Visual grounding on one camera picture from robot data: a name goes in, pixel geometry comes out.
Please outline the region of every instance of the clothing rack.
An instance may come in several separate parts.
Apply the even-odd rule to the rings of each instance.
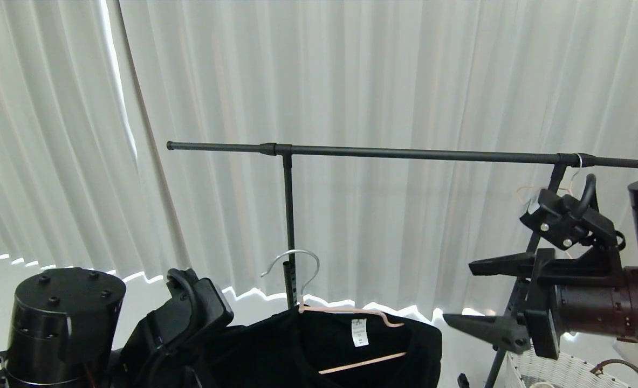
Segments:
[[[558,191],[558,186],[563,180],[568,167],[622,167],[638,169],[638,160],[619,159],[612,157],[596,157],[587,153],[499,153],[499,152],[472,152],[451,150],[415,150],[397,148],[356,148],[356,147],[317,147],[316,145],[291,145],[281,143],[262,144],[222,144],[222,143],[182,143],[168,142],[169,150],[208,150],[222,152],[262,153],[283,158],[283,176],[285,189],[285,210],[287,224],[287,248],[294,249],[294,209],[292,207],[292,155],[323,155],[323,156],[348,156],[348,157],[379,157],[389,159],[420,159],[420,160],[457,160],[466,162],[497,162],[497,163],[523,163],[523,164],[553,164],[548,189]],[[540,236],[533,233],[530,237],[526,251],[534,252],[539,245]],[[291,309],[297,304],[297,276],[295,270],[294,254],[283,263],[285,275],[285,289],[287,295],[287,307]],[[519,300],[524,295],[519,292],[521,278],[516,279],[516,284],[509,298],[506,314],[517,314]],[[501,364],[506,356],[506,351],[498,349],[494,357],[489,376],[486,379],[485,388],[492,388],[501,370]]]

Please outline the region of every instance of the black shirt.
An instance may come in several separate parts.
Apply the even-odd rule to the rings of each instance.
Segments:
[[[407,318],[388,315],[388,320],[404,325],[387,327],[381,317],[372,314],[300,314],[294,308],[249,327],[226,329],[207,341],[196,369],[215,381],[209,380],[205,388],[436,386],[441,332]],[[400,352],[407,353],[375,364],[319,373]]]

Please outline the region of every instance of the basket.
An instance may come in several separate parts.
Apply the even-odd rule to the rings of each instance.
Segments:
[[[594,366],[565,353],[558,360],[538,357],[534,349],[522,355],[506,356],[506,388],[529,388],[534,383],[547,382],[555,388],[630,388],[614,376],[603,373],[606,364],[626,364],[637,374],[637,366],[622,359],[608,359]]]

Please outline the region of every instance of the white curtain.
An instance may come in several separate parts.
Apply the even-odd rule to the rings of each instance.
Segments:
[[[0,255],[160,271],[99,2],[0,2]]]

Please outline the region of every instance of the vertical rack pole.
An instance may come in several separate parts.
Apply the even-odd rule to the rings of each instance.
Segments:
[[[567,164],[555,164],[553,166],[553,170],[551,171],[551,178],[548,182],[548,189],[553,192],[558,191],[558,187],[561,185],[561,181],[563,180],[563,176],[566,173],[568,165]],[[527,252],[534,252],[537,250],[539,246],[539,240],[541,237],[532,233],[530,237],[530,241],[527,245]],[[516,292],[516,289],[520,286],[521,278],[516,279],[516,284],[513,287],[513,292],[511,293],[511,297],[508,300],[508,304],[506,307],[506,315],[515,316],[518,313],[518,307],[520,305],[521,299],[525,297],[522,295],[523,293]],[[503,349],[496,350],[496,356],[494,356],[493,364],[491,364],[491,370],[489,371],[489,375],[486,378],[486,383],[484,384],[484,388],[493,388],[496,383],[496,378],[498,378],[498,373],[501,371],[501,366],[503,364],[503,360],[506,358],[506,351]]]
[[[287,223],[287,249],[294,249],[294,210],[292,209],[292,154],[282,153],[283,178],[285,184],[285,217]],[[283,263],[285,275],[285,292],[287,308],[292,309],[297,304],[297,273],[294,265],[294,253]]]

